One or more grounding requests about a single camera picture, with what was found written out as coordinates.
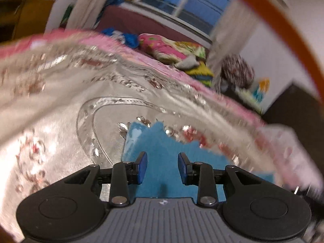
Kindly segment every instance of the maroon headboard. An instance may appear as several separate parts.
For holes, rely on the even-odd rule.
[[[162,35],[167,39],[174,41],[194,42],[191,38],[169,28],[165,25],[146,17],[127,10],[125,8],[109,5],[106,7],[99,25],[95,29],[100,32],[105,28],[113,27],[115,30],[123,33],[140,35],[143,33]]]

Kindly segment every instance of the yellow cloth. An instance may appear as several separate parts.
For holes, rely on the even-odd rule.
[[[202,84],[204,84],[206,87],[210,88],[212,86],[211,80],[200,80]]]
[[[165,37],[162,37],[162,40],[166,44],[172,46],[175,50],[179,51],[180,53],[183,53],[186,56],[194,54],[195,56],[198,56],[199,58],[201,58],[203,60],[206,59],[205,48],[199,44],[192,43],[192,42],[173,41],[173,40],[167,39]]]
[[[188,74],[189,76],[194,76],[194,75],[202,75],[202,76],[211,76],[213,77],[214,74],[212,71],[206,66],[206,64],[202,61],[199,61],[200,65],[196,68],[186,70],[185,73]]]

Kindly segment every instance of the bed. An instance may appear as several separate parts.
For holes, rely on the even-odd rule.
[[[140,34],[145,22],[144,32],[192,41],[153,20],[108,8],[97,31],[115,27]],[[141,24],[127,29],[123,13]],[[195,140],[247,171],[273,173],[278,185],[294,189],[301,182],[271,148],[257,114],[95,31],[55,30],[1,47],[0,67],[0,223],[16,240],[23,237],[15,220],[21,200],[87,165],[111,168],[124,149],[118,123],[138,118],[163,122],[166,133],[191,129],[191,140],[179,141]],[[109,187],[101,196],[108,198]]]

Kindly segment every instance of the pink blanket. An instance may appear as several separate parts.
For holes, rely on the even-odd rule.
[[[0,47],[0,59],[9,57],[13,54],[22,53],[33,48],[33,46],[49,43],[54,40],[65,39],[82,32],[84,31],[56,29],[48,34],[31,35],[7,46]]]

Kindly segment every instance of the blue cloth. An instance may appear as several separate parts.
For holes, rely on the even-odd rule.
[[[112,36],[114,34],[115,29],[113,27],[106,28],[101,31],[101,33],[105,35]],[[125,45],[130,48],[137,48],[139,46],[138,36],[134,34],[127,34],[123,33],[122,36],[124,37]]]
[[[196,80],[213,80],[212,76],[206,76],[206,75],[190,75],[192,78]]]
[[[135,161],[141,151],[147,152],[148,165],[141,185],[130,185],[130,196],[176,198],[192,197],[197,200],[197,186],[182,184],[178,170],[178,154],[184,152],[191,162],[201,161],[224,169],[231,162],[223,155],[199,148],[197,141],[182,144],[165,134],[161,122],[151,128],[133,122],[127,133],[123,161]],[[261,174],[261,178],[273,182],[272,174]],[[218,200],[225,201],[222,185],[216,185]]]
[[[100,21],[100,19],[102,18],[102,15],[103,15],[103,12],[105,11],[105,8],[108,6],[108,5],[120,5],[121,3],[123,3],[124,0],[106,0],[102,10],[100,11],[99,15],[98,15],[98,18],[96,20],[96,23],[98,23]]]

